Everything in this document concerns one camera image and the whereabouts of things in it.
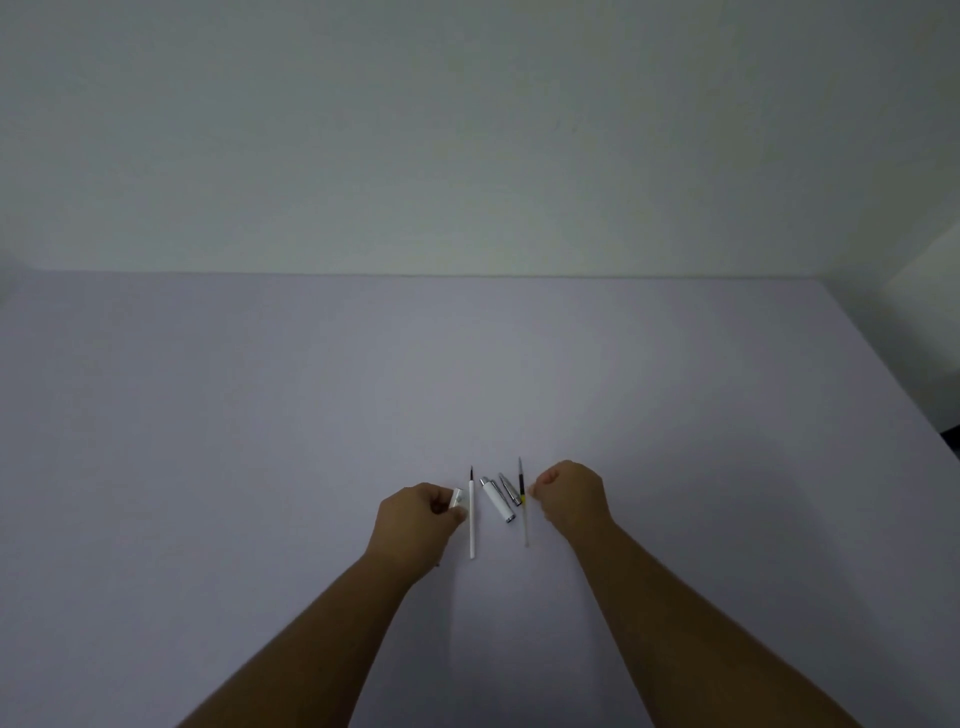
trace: white pen barrel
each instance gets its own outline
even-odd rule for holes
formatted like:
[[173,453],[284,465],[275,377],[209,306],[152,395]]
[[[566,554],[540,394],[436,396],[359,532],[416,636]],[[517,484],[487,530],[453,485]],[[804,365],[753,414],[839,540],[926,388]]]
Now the white pen barrel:
[[510,506],[508,506],[507,502],[503,499],[503,496],[500,495],[489,480],[483,484],[483,492],[487,494],[493,505],[496,506],[496,510],[503,516],[504,521],[509,523],[516,517],[514,512],[510,510]]

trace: white wall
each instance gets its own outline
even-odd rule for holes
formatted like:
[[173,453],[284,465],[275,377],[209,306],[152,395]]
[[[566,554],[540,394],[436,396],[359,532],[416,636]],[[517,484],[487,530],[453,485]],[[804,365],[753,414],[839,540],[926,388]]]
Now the white wall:
[[0,13],[0,240],[37,268],[809,276],[960,188],[938,0]]

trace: finger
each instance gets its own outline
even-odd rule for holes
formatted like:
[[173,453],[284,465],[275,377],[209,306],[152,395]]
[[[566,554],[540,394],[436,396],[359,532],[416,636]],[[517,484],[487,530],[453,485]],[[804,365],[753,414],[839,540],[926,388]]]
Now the finger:
[[413,490],[418,497],[427,503],[447,505],[453,497],[452,490],[442,485],[434,485],[433,483],[420,483],[419,485],[415,485]]
[[466,520],[467,510],[461,508],[459,505],[450,508],[448,511],[441,513],[437,517],[437,523],[440,525],[440,528],[446,534],[447,538],[449,538],[450,535],[457,530],[457,527]]
[[560,477],[560,471],[557,469],[556,465],[552,468],[547,468],[537,477],[537,480],[534,481],[534,484],[530,486],[530,495],[539,500],[540,497],[538,496],[538,489],[540,486],[549,485],[558,477]]

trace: metal pen clip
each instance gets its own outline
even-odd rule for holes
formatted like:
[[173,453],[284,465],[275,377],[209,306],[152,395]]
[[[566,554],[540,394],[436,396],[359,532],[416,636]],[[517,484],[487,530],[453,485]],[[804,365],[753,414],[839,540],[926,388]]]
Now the metal pen clip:
[[497,473],[500,476],[500,482],[503,483],[503,489],[507,492],[507,495],[510,496],[510,500],[514,502],[514,505],[520,505],[522,500],[520,500],[520,493],[516,491],[514,484],[511,483],[507,476],[503,473]]

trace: small white object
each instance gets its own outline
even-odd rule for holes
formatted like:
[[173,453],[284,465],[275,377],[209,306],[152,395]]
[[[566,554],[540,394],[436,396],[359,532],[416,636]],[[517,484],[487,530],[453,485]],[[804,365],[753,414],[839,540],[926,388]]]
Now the small white object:
[[467,494],[464,492],[463,488],[454,488],[453,495],[450,497],[450,504],[448,508],[463,508],[465,511],[469,512],[469,504],[467,500]]
[[469,501],[470,501],[470,505],[468,509],[469,510],[468,517],[470,519],[470,558],[475,559],[477,556],[477,552],[476,552],[475,543],[473,541],[473,478],[470,479]]
[[500,491],[497,489],[496,484],[489,478],[482,477],[480,482],[483,484],[483,492],[487,494],[490,498],[493,505],[496,507],[496,510],[503,516],[503,520],[509,523],[516,515],[510,506],[507,505],[507,501],[503,499],[503,496],[500,495]]

